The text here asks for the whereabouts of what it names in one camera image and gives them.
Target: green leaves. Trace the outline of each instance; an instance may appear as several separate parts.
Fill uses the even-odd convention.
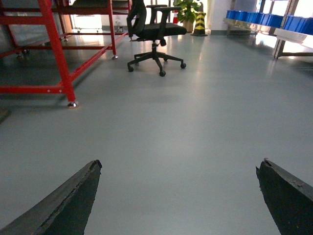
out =
[[[180,6],[181,10],[178,11],[178,21],[194,22],[197,17],[197,11],[200,7],[194,0],[177,0],[175,6]]]

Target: shelving unit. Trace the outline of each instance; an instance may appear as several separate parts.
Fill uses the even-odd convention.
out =
[[[263,12],[264,10],[265,1],[266,0],[262,0],[261,2],[260,12]],[[272,0],[270,11],[273,9],[273,5],[275,1],[276,0]],[[235,3],[235,0],[232,0],[231,9],[233,9],[234,3]],[[269,27],[269,26],[264,26],[264,25],[259,25],[259,24],[248,23],[248,22],[241,22],[241,21],[236,21],[236,20],[227,19],[227,18],[224,18],[224,22],[228,24],[229,26],[234,26],[234,27],[238,27],[241,29],[250,30],[256,33],[262,33],[262,34],[266,34],[269,36],[277,37],[278,40],[276,42],[276,45],[273,51],[273,57],[275,59],[281,56],[313,56],[313,53],[309,53],[309,52],[295,52],[295,53],[283,52],[286,41],[298,43],[303,46],[313,48],[313,36],[312,35],[283,30],[283,27],[287,20],[287,16],[294,15],[298,3],[299,3],[299,0],[288,1],[288,5],[286,8],[285,14],[283,16],[283,20],[282,20],[280,28]]]
[[[26,94],[65,94],[69,101],[68,107],[77,107],[76,97],[72,82],[90,65],[92,65],[107,50],[113,51],[113,59],[117,58],[116,43],[118,43],[127,33],[115,33],[112,16],[113,14],[128,14],[131,8],[131,0],[123,1],[123,6],[117,6],[113,9],[112,0],[108,0],[106,7],[72,7],[67,4],[66,0],[54,0],[56,7],[52,7],[51,0],[38,0],[39,8],[4,8],[0,0],[0,24],[4,25],[10,37],[14,49],[0,53],[0,58],[10,54],[20,54],[31,49],[51,49],[53,51],[61,81],[54,86],[0,86],[0,93],[26,93]],[[40,16],[7,16],[7,12],[37,12]],[[53,12],[58,13],[63,33],[58,34],[56,24],[53,18]],[[108,15],[110,21],[110,33],[72,33],[66,32],[63,15],[67,14],[100,14]],[[41,24],[46,27],[48,39],[27,46],[19,46],[15,36],[10,28],[11,24]],[[60,39],[75,35],[110,35],[111,44],[107,46],[62,46]],[[94,49],[98,50],[90,59],[85,61],[81,66],[69,73],[63,50],[65,49]]]
[[[249,23],[244,21],[238,21],[233,19],[224,18],[224,23],[228,24],[229,26],[239,27],[241,29],[253,31],[256,33],[263,33],[266,35],[274,36],[274,32],[276,30],[275,27],[270,27],[266,25],[261,25],[257,23]]]

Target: red metal rack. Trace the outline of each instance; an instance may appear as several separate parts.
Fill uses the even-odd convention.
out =
[[[11,43],[14,49],[0,53],[0,58],[10,55],[19,54],[24,50],[29,49],[51,49],[53,51],[61,81],[54,86],[0,86],[0,93],[28,93],[28,94],[65,94],[69,101],[68,107],[75,108],[77,103],[75,102],[75,93],[72,86],[72,82],[91,64],[93,64],[101,55],[107,50],[113,51],[113,59],[116,59],[116,43],[118,43],[127,33],[115,33],[112,16],[113,14],[127,14],[121,13],[120,10],[130,10],[131,3],[127,7],[117,7],[113,12],[112,0],[108,0],[107,7],[101,8],[82,8],[68,6],[66,0],[55,0],[56,8],[51,9],[51,0],[38,0],[39,9],[35,8],[4,8],[0,0],[0,24],[5,25],[6,30],[11,39]],[[6,12],[40,12],[41,16],[7,16]],[[59,14],[61,22],[61,28],[63,31],[62,35],[58,34],[54,19],[53,12]],[[110,33],[72,33],[66,32],[62,15],[68,14],[100,14],[108,15],[110,21]],[[41,24],[45,25],[49,39],[44,40],[35,44],[27,46],[19,46],[14,34],[10,28],[11,24]],[[62,46],[60,38],[66,38],[73,35],[110,35],[112,43],[108,46]],[[50,42],[51,46],[41,46],[43,43]],[[65,56],[63,53],[64,49],[94,49],[98,50],[90,59],[85,61],[81,66],[69,73]]]

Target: potted plant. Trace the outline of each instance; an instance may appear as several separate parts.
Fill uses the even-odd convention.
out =
[[[183,23],[183,27],[187,29],[187,32],[192,32],[200,5],[194,0],[177,0],[174,6],[181,7],[177,15],[178,21]]]

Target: chair base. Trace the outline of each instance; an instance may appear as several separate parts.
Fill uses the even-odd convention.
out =
[[[152,43],[152,51],[151,52],[146,52],[146,53],[141,53],[141,54],[134,55],[135,59],[127,63],[128,71],[129,72],[134,71],[133,67],[131,66],[133,64],[138,64],[139,62],[147,60],[147,59],[153,59],[157,63],[158,67],[160,68],[160,73],[159,73],[160,76],[163,77],[163,76],[165,76],[166,72],[163,70],[163,67],[162,67],[162,64],[161,64],[159,58],[163,58],[164,61],[167,61],[167,60],[180,61],[180,67],[182,69],[184,69],[186,67],[186,64],[184,63],[183,59],[180,59],[180,58],[177,58],[177,57],[174,57],[174,56],[171,56],[171,55],[167,55],[167,54],[165,54],[163,52],[158,52],[157,51],[157,47],[158,47],[158,44],[156,44],[156,42],[153,41],[153,43]]]

